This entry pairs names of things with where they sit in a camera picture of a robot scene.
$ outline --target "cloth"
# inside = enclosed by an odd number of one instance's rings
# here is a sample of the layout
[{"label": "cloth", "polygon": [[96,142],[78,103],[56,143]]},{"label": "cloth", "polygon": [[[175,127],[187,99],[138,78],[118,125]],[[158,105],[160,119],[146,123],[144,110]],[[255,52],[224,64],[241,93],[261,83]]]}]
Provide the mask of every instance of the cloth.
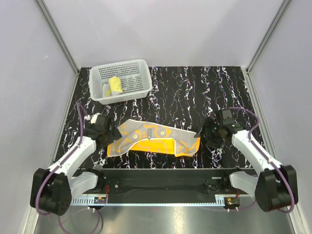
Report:
[{"label": "cloth", "polygon": [[122,138],[108,146],[108,157],[120,156],[129,150],[172,154],[176,157],[193,156],[200,145],[200,138],[194,138],[195,132],[156,123],[129,119],[118,130]]}]

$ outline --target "white plastic basket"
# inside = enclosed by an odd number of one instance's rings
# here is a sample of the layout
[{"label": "white plastic basket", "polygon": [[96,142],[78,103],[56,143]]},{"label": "white plastic basket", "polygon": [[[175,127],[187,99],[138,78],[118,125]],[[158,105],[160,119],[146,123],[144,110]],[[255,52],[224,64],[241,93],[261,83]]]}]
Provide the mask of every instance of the white plastic basket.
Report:
[{"label": "white plastic basket", "polygon": [[[103,97],[103,85],[109,78],[121,79],[122,95]],[[103,105],[145,98],[152,89],[152,78],[146,61],[142,59],[116,62],[91,68],[89,75],[91,99]]]}]

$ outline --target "yellow sponge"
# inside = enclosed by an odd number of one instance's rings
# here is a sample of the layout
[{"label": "yellow sponge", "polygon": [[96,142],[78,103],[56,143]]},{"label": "yellow sponge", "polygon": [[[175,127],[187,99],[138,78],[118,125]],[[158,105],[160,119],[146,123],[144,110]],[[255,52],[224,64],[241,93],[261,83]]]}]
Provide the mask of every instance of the yellow sponge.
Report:
[{"label": "yellow sponge", "polygon": [[119,77],[112,77],[108,80],[109,86],[111,87],[112,95],[120,95],[123,93],[121,87],[121,79]]}]

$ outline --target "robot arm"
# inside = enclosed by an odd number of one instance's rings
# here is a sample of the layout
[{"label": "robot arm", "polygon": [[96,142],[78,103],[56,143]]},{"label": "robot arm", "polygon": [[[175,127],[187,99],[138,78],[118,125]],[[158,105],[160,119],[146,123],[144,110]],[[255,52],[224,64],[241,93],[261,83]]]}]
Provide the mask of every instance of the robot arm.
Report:
[{"label": "robot arm", "polygon": [[77,177],[73,175],[97,148],[105,147],[120,138],[119,130],[109,117],[100,114],[87,117],[82,139],[78,138],[71,149],[48,169],[39,168],[34,173],[30,205],[35,207],[36,197],[43,181],[56,168],[41,192],[39,199],[41,210],[61,216],[66,213],[75,197],[90,189],[95,192],[102,190],[104,176],[101,171],[90,169]]},{"label": "robot arm", "polygon": [[[202,137],[202,140],[206,140],[206,146],[212,148],[221,148],[223,142],[228,139],[233,146],[243,153],[258,177],[242,171],[234,172],[229,175],[231,186],[255,197],[263,211],[267,212],[291,204],[291,196],[271,163],[276,165],[286,178],[296,204],[298,202],[298,189],[295,169],[292,166],[283,166],[251,135],[251,140],[257,146],[255,147],[249,139],[249,133],[233,119],[231,110],[220,110],[216,114],[216,120],[210,118],[205,120],[202,129],[195,137]],[[267,159],[259,152],[259,149],[266,155]]]}]

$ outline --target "white wall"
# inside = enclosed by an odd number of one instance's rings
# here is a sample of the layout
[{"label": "white wall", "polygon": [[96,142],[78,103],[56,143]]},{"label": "white wall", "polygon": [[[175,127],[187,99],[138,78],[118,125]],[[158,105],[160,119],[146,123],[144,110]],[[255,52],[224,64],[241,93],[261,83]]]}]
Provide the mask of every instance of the white wall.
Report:
[{"label": "white wall", "polygon": [[312,231],[312,1],[294,0],[252,70],[277,157],[295,167]]},{"label": "white wall", "polygon": [[20,234],[33,174],[49,164],[74,73],[34,0],[1,0],[0,32],[0,227]]},{"label": "white wall", "polygon": [[247,66],[282,0],[44,0],[78,66]]}]

